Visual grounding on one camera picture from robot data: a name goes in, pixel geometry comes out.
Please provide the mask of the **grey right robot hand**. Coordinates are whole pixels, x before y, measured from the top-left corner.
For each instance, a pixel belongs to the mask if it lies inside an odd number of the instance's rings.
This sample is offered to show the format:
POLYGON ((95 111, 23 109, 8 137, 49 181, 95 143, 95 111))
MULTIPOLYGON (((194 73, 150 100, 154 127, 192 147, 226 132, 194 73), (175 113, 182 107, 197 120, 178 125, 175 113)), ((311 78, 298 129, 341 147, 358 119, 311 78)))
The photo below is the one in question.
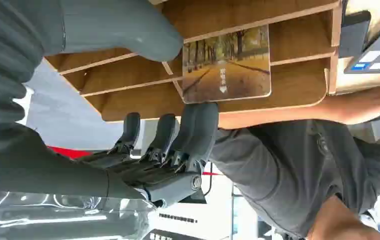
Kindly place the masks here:
POLYGON ((141 199, 114 165, 73 162, 19 124, 15 102, 45 56, 126 48, 152 61, 183 39, 147 0, 0 0, 0 191, 141 199))

